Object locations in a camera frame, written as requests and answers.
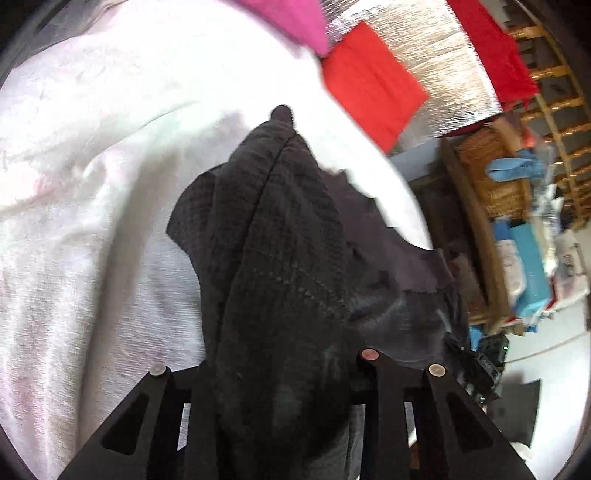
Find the bolt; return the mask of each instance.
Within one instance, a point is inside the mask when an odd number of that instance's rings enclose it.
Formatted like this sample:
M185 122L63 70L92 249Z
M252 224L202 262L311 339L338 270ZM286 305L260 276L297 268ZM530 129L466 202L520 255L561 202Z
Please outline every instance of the bolt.
M361 357L364 360L373 362L374 360L378 359L379 353L377 353L377 351L372 348L366 348L363 352L361 352Z
M161 375L164 375L165 373L166 373L166 365L161 364L159 362L155 363L150 368L150 375L152 375L153 377L160 377Z
M439 364L433 364L429 367L429 373L434 377L442 377L445 375L445 367Z

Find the red cloth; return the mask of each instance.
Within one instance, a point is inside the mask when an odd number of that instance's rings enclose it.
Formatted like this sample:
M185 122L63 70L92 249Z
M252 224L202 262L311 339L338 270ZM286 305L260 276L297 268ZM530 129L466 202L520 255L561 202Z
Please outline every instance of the red cloth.
M474 45L501 103L527 100L539 93L507 35L478 0L447 0Z
M386 153L429 98L364 22L322 61L322 74L332 96Z

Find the pink cloth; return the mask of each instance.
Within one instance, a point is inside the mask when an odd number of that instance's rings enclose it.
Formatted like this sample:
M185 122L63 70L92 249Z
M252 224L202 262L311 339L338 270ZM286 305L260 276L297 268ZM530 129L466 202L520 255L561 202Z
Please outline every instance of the pink cloth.
M324 57L329 52L326 20L317 0L235 0L299 45Z

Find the white bedsheet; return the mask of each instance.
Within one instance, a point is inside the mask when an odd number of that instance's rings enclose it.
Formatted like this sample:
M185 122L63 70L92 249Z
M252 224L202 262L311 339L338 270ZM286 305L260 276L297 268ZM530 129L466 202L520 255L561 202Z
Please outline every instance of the white bedsheet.
M430 240L406 182L319 64L237 7L128 0L0 90L0 423L54 479L154 361L203 359L199 285L164 235L176 198L278 104L323 168Z

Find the black fabric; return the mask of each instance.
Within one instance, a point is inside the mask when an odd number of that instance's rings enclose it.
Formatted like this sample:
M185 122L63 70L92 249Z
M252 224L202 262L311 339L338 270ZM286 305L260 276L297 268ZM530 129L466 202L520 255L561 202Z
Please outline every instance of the black fabric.
M444 337L468 347L461 299L440 250L409 244L387 228L374 199L355 190L345 173L322 172L348 246L349 327L367 346L400 364L453 366Z
M385 229L375 202L351 195L347 182L332 188L285 109L183 192L168 234L199 276L230 451L224 475L355 478L362 410L349 406L349 378L358 351L376 346L424 368L445 357L446 325L465 323L449 273ZM346 219L351 199L367 219ZM355 226L383 229L384 243L354 235ZM410 252L418 256L401 256ZM409 265L424 271L421 281ZM403 277L422 287L404 290Z

